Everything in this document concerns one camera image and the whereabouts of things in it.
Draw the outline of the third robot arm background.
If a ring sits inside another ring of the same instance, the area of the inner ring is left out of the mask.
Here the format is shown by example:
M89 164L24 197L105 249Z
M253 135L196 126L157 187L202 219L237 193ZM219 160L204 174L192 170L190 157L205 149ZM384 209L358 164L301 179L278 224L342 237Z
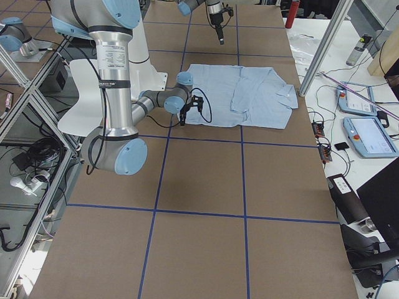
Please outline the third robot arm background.
M40 62L53 43L33 38L20 18L8 17L1 20L1 46L15 62Z

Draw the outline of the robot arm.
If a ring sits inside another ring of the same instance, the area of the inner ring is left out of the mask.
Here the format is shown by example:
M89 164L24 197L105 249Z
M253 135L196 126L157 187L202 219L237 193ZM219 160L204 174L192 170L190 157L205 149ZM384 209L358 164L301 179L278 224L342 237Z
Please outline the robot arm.
M191 14L195 9L204 4L210 26L215 30L219 43L224 44L222 23L224 21L224 7L217 0L182 0L178 1L178 9L183 16Z
M147 159L147 144L139 138L136 124L154 108L171 114L192 106L193 76L180 72L169 91L142 92L131 98L128 43L142 23L138 1L52 1L52 24L56 32L91 39L96 44L97 66L93 68L102 99L103 125L82 144L86 173L95 169L133 175Z

